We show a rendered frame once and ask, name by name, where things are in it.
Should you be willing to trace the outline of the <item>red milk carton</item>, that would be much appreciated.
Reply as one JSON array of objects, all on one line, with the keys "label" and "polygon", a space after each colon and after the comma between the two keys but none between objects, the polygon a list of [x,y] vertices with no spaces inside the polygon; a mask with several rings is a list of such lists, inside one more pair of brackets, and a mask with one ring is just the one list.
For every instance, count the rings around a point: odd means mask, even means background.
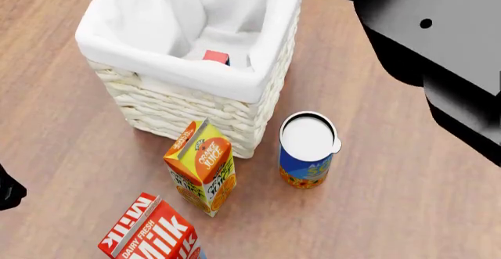
[{"label": "red milk carton", "polygon": [[195,228],[159,196],[142,192],[103,237],[110,259],[207,259]]}]

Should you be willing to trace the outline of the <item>white woven wicker basket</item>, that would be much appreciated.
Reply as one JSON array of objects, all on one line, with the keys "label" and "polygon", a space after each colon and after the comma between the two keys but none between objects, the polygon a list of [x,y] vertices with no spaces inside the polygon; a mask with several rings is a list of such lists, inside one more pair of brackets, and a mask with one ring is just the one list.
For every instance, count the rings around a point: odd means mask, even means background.
[{"label": "white woven wicker basket", "polygon": [[167,82],[151,84],[138,73],[86,60],[132,127],[178,138],[189,122],[208,119],[229,139],[237,157],[249,158],[254,155],[279,100],[294,54],[300,11],[301,7],[294,19],[292,35],[279,54],[261,98],[255,103]]}]

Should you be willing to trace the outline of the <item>white cloth basket liner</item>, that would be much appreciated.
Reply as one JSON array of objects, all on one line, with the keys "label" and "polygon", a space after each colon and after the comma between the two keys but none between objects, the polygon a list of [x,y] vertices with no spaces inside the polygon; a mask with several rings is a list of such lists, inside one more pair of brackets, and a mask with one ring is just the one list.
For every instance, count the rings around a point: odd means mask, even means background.
[{"label": "white cloth basket liner", "polygon": [[[88,60],[245,103],[257,102],[301,0],[92,0],[75,39]],[[229,54],[230,66],[203,60]]]}]

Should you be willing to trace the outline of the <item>red butter box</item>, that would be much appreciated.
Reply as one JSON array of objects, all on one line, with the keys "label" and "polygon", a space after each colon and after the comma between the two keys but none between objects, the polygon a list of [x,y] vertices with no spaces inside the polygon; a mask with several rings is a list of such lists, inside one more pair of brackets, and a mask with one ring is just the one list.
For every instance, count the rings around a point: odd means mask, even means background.
[{"label": "red butter box", "polygon": [[215,61],[218,63],[223,63],[226,66],[230,66],[229,54],[224,52],[216,52],[212,50],[207,50],[204,54],[203,60],[205,61]]}]

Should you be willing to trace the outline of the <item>blue soup can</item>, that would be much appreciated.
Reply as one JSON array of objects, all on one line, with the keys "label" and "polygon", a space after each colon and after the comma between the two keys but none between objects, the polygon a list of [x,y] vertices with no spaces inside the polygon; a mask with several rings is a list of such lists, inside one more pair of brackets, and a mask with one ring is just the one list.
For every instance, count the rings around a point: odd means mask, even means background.
[{"label": "blue soup can", "polygon": [[342,142],[333,123],[321,113],[293,113],[279,130],[278,168],[281,178],[298,189],[321,185]]}]

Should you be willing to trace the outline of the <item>orange juice carton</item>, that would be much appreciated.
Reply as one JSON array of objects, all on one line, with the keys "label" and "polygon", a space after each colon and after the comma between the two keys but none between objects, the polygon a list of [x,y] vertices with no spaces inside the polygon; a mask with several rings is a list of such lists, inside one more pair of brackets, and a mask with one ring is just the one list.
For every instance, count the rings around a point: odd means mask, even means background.
[{"label": "orange juice carton", "polygon": [[208,119],[191,122],[165,153],[179,194],[214,217],[236,187],[230,141]]}]

